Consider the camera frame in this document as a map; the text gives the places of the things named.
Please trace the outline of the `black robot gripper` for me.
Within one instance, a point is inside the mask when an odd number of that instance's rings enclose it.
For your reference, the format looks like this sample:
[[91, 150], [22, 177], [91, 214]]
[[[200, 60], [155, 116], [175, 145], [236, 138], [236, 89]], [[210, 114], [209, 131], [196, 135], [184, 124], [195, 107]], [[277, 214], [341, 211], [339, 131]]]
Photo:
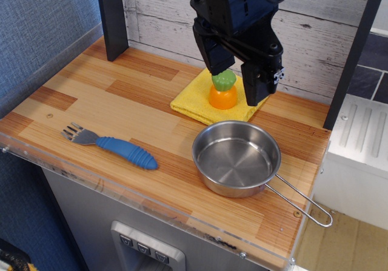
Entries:
[[282, 0], [191, 0], [197, 17], [193, 34], [206, 67], [213, 75], [238, 58], [246, 102], [257, 106], [276, 93], [284, 77], [283, 47], [271, 21]]

